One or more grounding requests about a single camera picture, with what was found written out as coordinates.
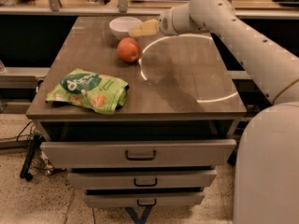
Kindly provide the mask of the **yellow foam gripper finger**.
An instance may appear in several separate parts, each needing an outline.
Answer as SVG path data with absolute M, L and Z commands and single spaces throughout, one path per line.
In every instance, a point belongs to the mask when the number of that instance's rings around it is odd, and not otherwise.
M 159 32 L 159 22 L 155 19 L 144 21 L 129 30 L 129 36 L 141 37 L 157 35 Z

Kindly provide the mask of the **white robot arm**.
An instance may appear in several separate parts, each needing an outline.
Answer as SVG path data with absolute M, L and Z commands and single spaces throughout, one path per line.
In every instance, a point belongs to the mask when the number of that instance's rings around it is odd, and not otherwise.
M 190 0 L 129 35 L 201 30 L 222 41 L 271 104 L 240 139 L 233 224 L 299 224 L 299 59 L 241 21 L 227 0 Z

